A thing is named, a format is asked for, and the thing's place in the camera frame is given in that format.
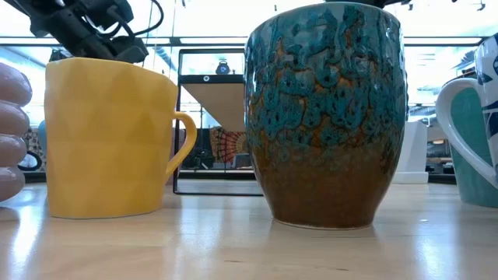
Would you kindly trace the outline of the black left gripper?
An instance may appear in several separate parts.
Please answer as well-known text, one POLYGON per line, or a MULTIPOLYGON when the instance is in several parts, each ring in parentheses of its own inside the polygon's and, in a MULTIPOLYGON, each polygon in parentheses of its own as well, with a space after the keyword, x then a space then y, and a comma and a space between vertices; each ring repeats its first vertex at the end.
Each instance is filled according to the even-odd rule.
MULTIPOLYGON (((15 0, 15 8, 30 18, 35 37, 53 36, 75 57, 112 59, 113 54, 95 33, 114 24, 127 26, 134 19, 127 0, 15 0)), ((144 62, 149 55, 141 38, 115 37, 114 60, 144 62)))

